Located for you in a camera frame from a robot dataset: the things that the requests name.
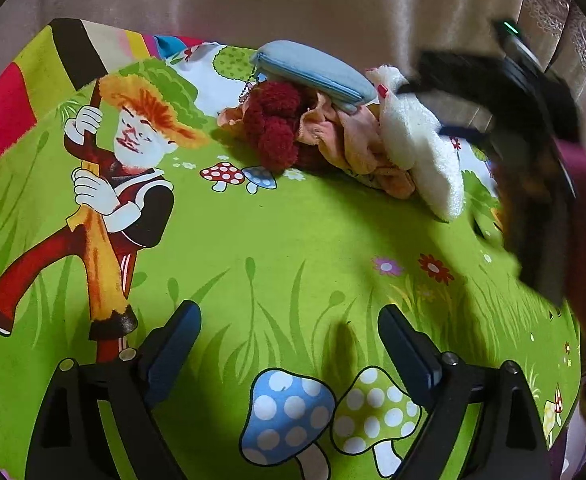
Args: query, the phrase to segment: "cartoon ear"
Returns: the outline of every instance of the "cartoon ear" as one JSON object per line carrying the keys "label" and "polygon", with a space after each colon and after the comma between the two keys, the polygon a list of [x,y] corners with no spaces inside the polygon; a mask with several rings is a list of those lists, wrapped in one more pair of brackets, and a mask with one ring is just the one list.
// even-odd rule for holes
{"label": "cartoon ear", "polygon": [[169,142],[166,145],[166,148],[164,149],[165,153],[173,153],[175,150],[177,150],[178,146],[177,146],[177,142],[175,142],[174,140],[169,140]]}

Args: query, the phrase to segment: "light blue zippered case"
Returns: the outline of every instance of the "light blue zippered case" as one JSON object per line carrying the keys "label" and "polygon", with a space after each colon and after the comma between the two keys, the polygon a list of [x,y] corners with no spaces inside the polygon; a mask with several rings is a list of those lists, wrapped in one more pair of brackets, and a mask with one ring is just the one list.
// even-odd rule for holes
{"label": "light blue zippered case", "polygon": [[260,47],[251,58],[267,78],[288,79],[327,94],[346,111],[371,102],[377,94],[368,79],[352,66],[310,46],[278,40]]}

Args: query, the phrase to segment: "beige curtain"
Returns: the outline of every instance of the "beige curtain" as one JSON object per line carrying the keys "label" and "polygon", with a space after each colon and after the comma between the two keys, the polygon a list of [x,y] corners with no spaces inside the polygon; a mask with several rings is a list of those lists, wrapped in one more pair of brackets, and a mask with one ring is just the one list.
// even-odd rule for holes
{"label": "beige curtain", "polygon": [[[573,88],[586,140],[586,20],[571,0],[7,0],[0,10],[0,72],[62,16],[253,47],[288,38],[359,69],[388,63],[407,74],[420,48],[497,53],[489,20],[519,16],[540,61]],[[426,101],[443,121],[485,127],[490,119],[451,98]]]}

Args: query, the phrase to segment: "cartoon mouth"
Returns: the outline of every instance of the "cartoon mouth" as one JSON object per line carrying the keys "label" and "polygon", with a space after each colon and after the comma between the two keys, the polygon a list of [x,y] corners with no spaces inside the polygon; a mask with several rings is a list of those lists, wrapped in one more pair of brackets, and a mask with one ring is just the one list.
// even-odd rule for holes
{"label": "cartoon mouth", "polygon": [[115,140],[117,140],[118,143],[121,146],[124,146],[127,150],[131,150],[132,152],[135,152],[135,153],[140,152],[140,150],[137,150],[130,142],[127,142],[126,140],[122,139],[121,137],[116,137]]}

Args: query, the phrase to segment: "black stripe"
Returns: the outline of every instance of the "black stripe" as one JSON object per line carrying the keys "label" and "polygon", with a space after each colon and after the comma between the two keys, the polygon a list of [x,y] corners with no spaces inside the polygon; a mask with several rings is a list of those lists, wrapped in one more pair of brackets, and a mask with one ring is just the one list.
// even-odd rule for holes
{"label": "black stripe", "polygon": [[107,74],[81,20],[57,18],[49,25],[62,65],[76,90]]}

